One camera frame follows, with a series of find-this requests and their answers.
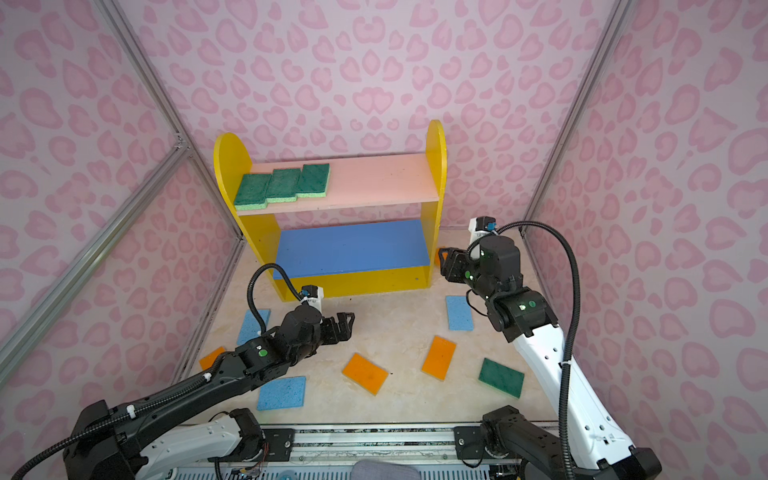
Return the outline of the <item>green sponge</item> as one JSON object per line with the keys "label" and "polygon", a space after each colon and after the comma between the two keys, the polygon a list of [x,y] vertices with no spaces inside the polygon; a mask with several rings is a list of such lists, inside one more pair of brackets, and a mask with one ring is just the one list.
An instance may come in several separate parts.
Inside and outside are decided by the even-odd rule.
{"label": "green sponge", "polygon": [[295,202],[301,172],[300,168],[275,169],[265,193],[267,203]]}
{"label": "green sponge", "polygon": [[298,198],[323,198],[327,195],[331,166],[328,163],[305,164],[297,183]]}
{"label": "green sponge", "polygon": [[271,174],[246,174],[233,202],[236,211],[261,210],[267,207],[267,191]]}

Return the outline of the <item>green sponge near right arm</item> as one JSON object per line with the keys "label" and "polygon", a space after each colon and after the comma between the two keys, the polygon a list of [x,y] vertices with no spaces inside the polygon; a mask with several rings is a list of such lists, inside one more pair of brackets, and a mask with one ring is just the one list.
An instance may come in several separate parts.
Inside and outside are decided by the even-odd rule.
{"label": "green sponge near right arm", "polygon": [[495,362],[489,358],[484,358],[478,380],[492,388],[495,388],[507,395],[520,398],[523,390],[525,375]]}

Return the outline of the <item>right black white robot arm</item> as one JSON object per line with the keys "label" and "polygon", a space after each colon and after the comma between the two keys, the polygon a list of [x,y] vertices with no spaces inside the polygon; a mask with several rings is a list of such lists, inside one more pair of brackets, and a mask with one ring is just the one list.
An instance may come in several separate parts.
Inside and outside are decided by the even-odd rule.
{"label": "right black white robot arm", "polygon": [[575,361],[570,339],[544,297],[523,284],[520,251],[508,237],[486,233],[467,249],[442,248],[440,272],[482,298],[487,317],[527,362],[557,412],[552,434],[516,408],[483,416],[484,448],[514,455],[550,479],[654,479],[662,471],[613,419]]}

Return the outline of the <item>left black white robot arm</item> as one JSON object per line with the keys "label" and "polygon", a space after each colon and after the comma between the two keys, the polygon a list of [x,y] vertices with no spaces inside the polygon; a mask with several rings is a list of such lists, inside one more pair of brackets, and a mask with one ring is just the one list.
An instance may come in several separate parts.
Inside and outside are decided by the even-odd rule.
{"label": "left black white robot arm", "polygon": [[157,393],[108,407],[95,402],[81,411],[69,437],[55,443],[13,474],[22,479],[37,465],[61,453],[70,479],[135,479],[147,469],[147,448],[195,415],[282,377],[323,345],[350,340],[355,316],[325,317],[308,303],[283,322],[233,351],[211,367]]}

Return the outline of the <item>yellow shelf with coloured boards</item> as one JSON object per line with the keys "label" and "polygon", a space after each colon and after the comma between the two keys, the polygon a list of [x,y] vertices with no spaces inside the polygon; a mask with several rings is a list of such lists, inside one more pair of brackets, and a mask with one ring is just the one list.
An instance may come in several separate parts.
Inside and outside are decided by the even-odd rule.
{"label": "yellow shelf with coloured boards", "polygon": [[[328,190],[264,209],[239,211],[236,194],[247,174],[267,174],[275,163],[256,164],[234,133],[214,147],[218,188],[258,261],[277,263],[284,273],[269,276],[278,297],[292,300],[288,285],[318,285],[328,297],[349,297],[426,289],[432,284],[446,192],[448,155],[440,121],[430,122],[426,150],[329,160]],[[277,217],[417,204],[418,219],[366,220],[357,224],[284,230]]]}

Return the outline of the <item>orange sponge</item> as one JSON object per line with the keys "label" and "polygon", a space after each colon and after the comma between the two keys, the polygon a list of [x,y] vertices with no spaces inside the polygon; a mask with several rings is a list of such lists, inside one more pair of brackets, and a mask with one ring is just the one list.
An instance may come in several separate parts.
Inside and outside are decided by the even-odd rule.
{"label": "orange sponge", "polygon": [[390,376],[389,371],[359,353],[352,355],[343,368],[342,374],[371,395],[377,395]]}
{"label": "orange sponge", "polygon": [[422,364],[421,371],[440,381],[446,379],[457,344],[446,338],[435,336]]}
{"label": "orange sponge", "polygon": [[218,347],[215,350],[211,351],[204,357],[202,357],[199,360],[199,366],[202,370],[207,370],[213,366],[216,359],[223,353],[226,353],[227,349],[225,347]]}

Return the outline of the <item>blue sponge right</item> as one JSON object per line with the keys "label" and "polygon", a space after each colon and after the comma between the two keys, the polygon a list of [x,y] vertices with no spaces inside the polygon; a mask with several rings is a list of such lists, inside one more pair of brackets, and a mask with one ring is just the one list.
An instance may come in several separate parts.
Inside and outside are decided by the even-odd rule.
{"label": "blue sponge right", "polygon": [[472,310],[464,296],[447,296],[445,303],[450,331],[470,332],[474,330]]}

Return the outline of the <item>blue sponge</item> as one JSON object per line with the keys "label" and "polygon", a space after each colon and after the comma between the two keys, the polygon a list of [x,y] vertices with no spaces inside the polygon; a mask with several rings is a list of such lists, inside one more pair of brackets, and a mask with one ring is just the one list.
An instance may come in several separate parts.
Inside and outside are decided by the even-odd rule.
{"label": "blue sponge", "polygon": [[273,380],[259,389],[259,411],[301,408],[304,405],[306,378],[304,376]]}
{"label": "blue sponge", "polygon": [[250,310],[246,311],[237,336],[236,345],[241,346],[260,335],[261,328],[259,322]]}
{"label": "blue sponge", "polygon": [[472,310],[464,296],[447,296],[445,303],[450,331],[470,332],[474,330]]}

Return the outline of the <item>blue sponge front left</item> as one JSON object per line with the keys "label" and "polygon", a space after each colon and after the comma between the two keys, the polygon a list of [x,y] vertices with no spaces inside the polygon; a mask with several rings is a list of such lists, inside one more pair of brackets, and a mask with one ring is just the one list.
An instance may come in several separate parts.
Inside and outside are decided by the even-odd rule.
{"label": "blue sponge front left", "polygon": [[301,408],[304,405],[306,378],[304,376],[273,380],[259,389],[259,411]]}

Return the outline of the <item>blue sponge far left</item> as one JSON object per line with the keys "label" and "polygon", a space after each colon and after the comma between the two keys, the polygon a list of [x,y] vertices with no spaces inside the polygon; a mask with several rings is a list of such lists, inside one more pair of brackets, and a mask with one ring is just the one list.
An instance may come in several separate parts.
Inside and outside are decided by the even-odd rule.
{"label": "blue sponge far left", "polygon": [[237,336],[236,345],[241,346],[260,335],[261,328],[259,322],[250,310],[246,311]]}

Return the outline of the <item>orange sponge right centre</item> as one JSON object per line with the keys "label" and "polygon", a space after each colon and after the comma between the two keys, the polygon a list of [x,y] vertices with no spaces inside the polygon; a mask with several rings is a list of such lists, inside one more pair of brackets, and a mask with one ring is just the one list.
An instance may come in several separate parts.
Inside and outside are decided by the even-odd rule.
{"label": "orange sponge right centre", "polygon": [[421,371],[440,381],[446,379],[457,344],[446,338],[435,336],[422,364]]}

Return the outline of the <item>orange sponge left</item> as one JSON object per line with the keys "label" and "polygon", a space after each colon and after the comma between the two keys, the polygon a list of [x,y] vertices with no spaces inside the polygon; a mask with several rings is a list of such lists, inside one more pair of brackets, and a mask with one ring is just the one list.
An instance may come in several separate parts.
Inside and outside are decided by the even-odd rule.
{"label": "orange sponge left", "polygon": [[218,347],[215,350],[211,351],[204,357],[202,357],[199,360],[199,366],[202,370],[207,370],[213,366],[216,359],[223,353],[226,353],[227,349],[225,347]]}

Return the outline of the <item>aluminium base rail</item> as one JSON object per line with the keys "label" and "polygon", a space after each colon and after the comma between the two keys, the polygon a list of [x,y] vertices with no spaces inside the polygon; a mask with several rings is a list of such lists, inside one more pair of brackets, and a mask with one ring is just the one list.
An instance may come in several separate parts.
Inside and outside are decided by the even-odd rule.
{"label": "aluminium base rail", "polygon": [[475,423],[272,424],[265,459],[231,460],[233,421],[184,426],[142,451],[140,479],[349,479],[364,462],[417,470],[422,479],[514,479],[522,461],[492,454]]}

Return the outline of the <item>right aluminium frame post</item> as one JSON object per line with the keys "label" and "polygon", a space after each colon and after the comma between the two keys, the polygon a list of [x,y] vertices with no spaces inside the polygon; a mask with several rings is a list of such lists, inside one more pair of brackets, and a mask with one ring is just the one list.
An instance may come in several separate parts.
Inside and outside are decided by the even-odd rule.
{"label": "right aluminium frame post", "polygon": [[577,132],[581,117],[586,111],[588,101],[597,87],[604,68],[609,63],[610,57],[616,49],[620,37],[628,21],[631,19],[636,7],[636,1],[615,1],[607,18],[592,57],[586,64],[577,90],[570,103],[567,114],[558,132],[554,145],[545,162],[542,176],[536,185],[531,201],[523,217],[524,220],[534,220],[537,210],[544,201],[544,197],[553,181],[558,165],[565,155],[566,148],[573,135]]}

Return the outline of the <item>left aluminium frame beam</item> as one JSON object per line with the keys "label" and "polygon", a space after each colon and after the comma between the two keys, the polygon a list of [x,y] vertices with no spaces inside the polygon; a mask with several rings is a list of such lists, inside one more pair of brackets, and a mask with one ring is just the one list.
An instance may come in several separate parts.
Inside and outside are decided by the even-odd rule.
{"label": "left aluminium frame beam", "polygon": [[52,328],[62,311],[82,291],[104,260],[154,201],[188,157],[189,143],[181,140],[142,185],[131,194],[69,264],[39,301],[28,310],[20,325],[1,346],[1,384],[6,385]]}

